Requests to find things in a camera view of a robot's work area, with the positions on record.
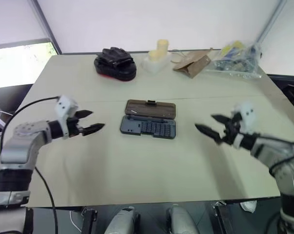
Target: brown paper bag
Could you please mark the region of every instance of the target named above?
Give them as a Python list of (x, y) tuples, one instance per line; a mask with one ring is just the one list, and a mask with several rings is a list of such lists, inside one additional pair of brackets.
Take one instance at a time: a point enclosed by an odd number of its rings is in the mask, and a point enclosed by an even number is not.
[(190, 51), (186, 57), (173, 67), (173, 70), (184, 72), (190, 78), (195, 77), (211, 62), (211, 59), (207, 55), (211, 50), (213, 50), (213, 48), (210, 48), (209, 50)]

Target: case lid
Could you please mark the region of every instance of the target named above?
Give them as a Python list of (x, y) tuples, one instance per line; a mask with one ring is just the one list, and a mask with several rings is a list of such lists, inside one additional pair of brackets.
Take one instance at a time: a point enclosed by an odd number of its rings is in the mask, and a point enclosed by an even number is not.
[(174, 119), (176, 108), (174, 103), (128, 100), (125, 109), (126, 115)]

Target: clear plastic bag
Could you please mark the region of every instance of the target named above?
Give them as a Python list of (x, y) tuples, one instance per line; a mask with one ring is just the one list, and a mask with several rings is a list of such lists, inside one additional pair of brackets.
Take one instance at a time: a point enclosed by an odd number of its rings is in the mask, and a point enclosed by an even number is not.
[(261, 74), (258, 73), (260, 55), (261, 49), (258, 44), (243, 44), (237, 40), (223, 47), (206, 71), (227, 73), (246, 79), (261, 78)]

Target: tabletop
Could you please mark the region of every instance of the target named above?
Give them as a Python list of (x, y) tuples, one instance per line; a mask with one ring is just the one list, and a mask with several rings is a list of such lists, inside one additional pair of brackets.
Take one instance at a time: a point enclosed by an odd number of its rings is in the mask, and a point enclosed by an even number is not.
[[(241, 199), (279, 195), (268, 169), (246, 150), (218, 146), (194, 123), (222, 132), (211, 114), (230, 115), (242, 101), (254, 105), (254, 130), (294, 140), (294, 107), (263, 73), (259, 80), (202, 71), (190, 79), (172, 71), (151, 75), (140, 67), (146, 54), (133, 54), (137, 76), (121, 82), (96, 73), (94, 55), (53, 56), (22, 105), (60, 94), (94, 113), (82, 126), (97, 122), (96, 134), (57, 139), (41, 148), (37, 167), (45, 176), (56, 206)], [(120, 123), (128, 99), (173, 102), (175, 139), (124, 135)], [(5, 141), (19, 123), (54, 120), (55, 102), (33, 105), (10, 123)], [(29, 206), (50, 206), (36, 173)]]

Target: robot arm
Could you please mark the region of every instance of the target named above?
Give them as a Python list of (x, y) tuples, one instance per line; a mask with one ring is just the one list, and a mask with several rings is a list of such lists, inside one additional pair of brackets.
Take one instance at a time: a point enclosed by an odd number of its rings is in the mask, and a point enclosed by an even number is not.
[(55, 107), (57, 120), (21, 124), (14, 129), (13, 136), (4, 145), (0, 154), (0, 233), (32, 232), (29, 228), (32, 227), (32, 210), (21, 205), (29, 200), (28, 189), (39, 149), (53, 139), (66, 139), (80, 133), (86, 136), (104, 126), (94, 124), (88, 128), (80, 127), (79, 119), (92, 112), (77, 111), (77, 108), (76, 102), (61, 96)]
[(197, 129), (213, 138), (217, 144), (224, 142), (237, 149), (244, 148), (250, 151), (252, 156), (269, 168), (281, 195), (282, 222), (279, 223), (278, 229), (280, 233), (294, 233), (294, 142), (257, 133), (241, 133), (243, 115), (239, 112), (232, 118), (223, 115), (212, 115), (212, 117), (225, 125), (224, 137), (221, 138), (218, 132), (202, 124), (195, 124)]

